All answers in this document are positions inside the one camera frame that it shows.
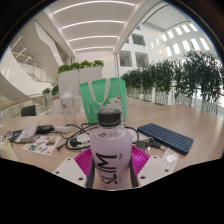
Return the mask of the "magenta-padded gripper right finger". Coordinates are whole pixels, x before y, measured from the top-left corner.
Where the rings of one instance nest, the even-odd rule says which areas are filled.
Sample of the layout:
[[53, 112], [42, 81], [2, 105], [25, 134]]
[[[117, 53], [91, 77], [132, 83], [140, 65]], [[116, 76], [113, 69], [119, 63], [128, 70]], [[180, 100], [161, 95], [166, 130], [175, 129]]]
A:
[[132, 147], [130, 179], [133, 188], [143, 187], [172, 173], [171, 168], [158, 155], [148, 155]]

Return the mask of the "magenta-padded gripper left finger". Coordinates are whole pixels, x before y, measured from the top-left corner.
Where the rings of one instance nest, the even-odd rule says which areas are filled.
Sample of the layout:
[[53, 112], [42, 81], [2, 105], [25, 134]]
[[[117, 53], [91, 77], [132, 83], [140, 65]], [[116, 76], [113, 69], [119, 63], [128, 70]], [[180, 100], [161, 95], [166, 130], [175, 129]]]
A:
[[91, 149], [87, 148], [75, 158], [66, 158], [53, 173], [84, 188], [92, 188], [95, 178], [95, 165]]

